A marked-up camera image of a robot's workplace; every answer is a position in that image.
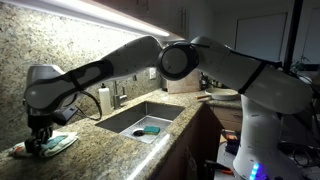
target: sponge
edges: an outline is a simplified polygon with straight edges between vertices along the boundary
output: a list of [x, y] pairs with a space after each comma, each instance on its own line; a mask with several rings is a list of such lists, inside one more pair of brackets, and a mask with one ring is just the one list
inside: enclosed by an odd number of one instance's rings
[[143, 129], [143, 133], [144, 134], [158, 135], [159, 132], [160, 132], [160, 128], [159, 127], [155, 127], [155, 126], [146, 126]]

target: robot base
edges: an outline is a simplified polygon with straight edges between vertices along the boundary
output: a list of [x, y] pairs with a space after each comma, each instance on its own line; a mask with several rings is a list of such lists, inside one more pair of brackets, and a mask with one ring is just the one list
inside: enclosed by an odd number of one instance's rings
[[294, 161], [278, 149], [252, 149], [243, 139], [233, 166], [244, 179], [303, 179]]

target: white cabinet door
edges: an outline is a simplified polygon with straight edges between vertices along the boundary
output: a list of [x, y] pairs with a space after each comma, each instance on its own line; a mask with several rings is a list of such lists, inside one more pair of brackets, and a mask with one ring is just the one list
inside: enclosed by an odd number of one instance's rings
[[312, 11], [303, 55], [310, 60], [305, 63], [320, 64], [320, 8]]
[[279, 61], [286, 13], [239, 19], [236, 46], [238, 52]]

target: kitchen backsplash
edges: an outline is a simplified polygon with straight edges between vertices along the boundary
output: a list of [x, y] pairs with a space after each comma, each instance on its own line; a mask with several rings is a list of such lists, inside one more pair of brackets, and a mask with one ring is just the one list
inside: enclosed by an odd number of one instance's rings
[[[26, 74], [31, 64], [55, 64], [68, 71], [101, 57], [141, 37], [118, 29], [102, 27], [0, 2], [0, 151], [24, 141], [30, 135], [22, 105]], [[113, 95], [113, 83], [106, 82]], [[148, 71], [118, 81], [133, 99], [160, 88], [160, 77], [149, 80]], [[98, 98], [99, 85], [88, 89]], [[80, 107], [97, 113], [94, 102], [83, 98]]]

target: robotic arm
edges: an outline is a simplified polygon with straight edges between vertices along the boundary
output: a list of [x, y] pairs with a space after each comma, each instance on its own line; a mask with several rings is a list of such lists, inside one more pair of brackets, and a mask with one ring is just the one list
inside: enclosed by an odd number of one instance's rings
[[[27, 140], [26, 146], [29, 143], [27, 148], [29, 147], [30, 152], [37, 153], [39, 145], [45, 143], [52, 132], [50, 115], [69, 102], [70, 97], [76, 96], [77, 92], [93, 84], [130, 76], [155, 66], [165, 78], [179, 80], [197, 68], [243, 95], [242, 137], [245, 138], [241, 139], [241, 147], [250, 148], [239, 150], [239, 154], [246, 154], [247, 156], [243, 157], [252, 161], [240, 159], [238, 162], [245, 162], [243, 165], [247, 168], [239, 168], [239, 163], [236, 163], [235, 167], [242, 177], [248, 178], [254, 163], [265, 163], [268, 167], [270, 165], [269, 161], [266, 162], [260, 157], [261, 153], [265, 153], [261, 149], [276, 149], [276, 138], [280, 132], [278, 119], [274, 117], [277, 116], [276, 112], [284, 114], [299, 112], [312, 97], [309, 85], [268, 64], [272, 63], [240, 54], [205, 37], [198, 37], [191, 43], [176, 43], [162, 49], [156, 39], [147, 36], [122, 46], [99, 61], [65, 74], [51, 67], [54, 73], [51, 77], [46, 77], [41, 74], [48, 74], [48, 71], [43, 72], [41, 66], [30, 68], [24, 98], [33, 138], [30, 141]], [[245, 120], [251, 117], [260, 117], [258, 118], [260, 120], [254, 122]], [[261, 131], [259, 128], [268, 124], [270, 117], [276, 120]], [[262, 135], [257, 136], [255, 133], [259, 131]], [[269, 132], [276, 133], [272, 140], [268, 139]]]

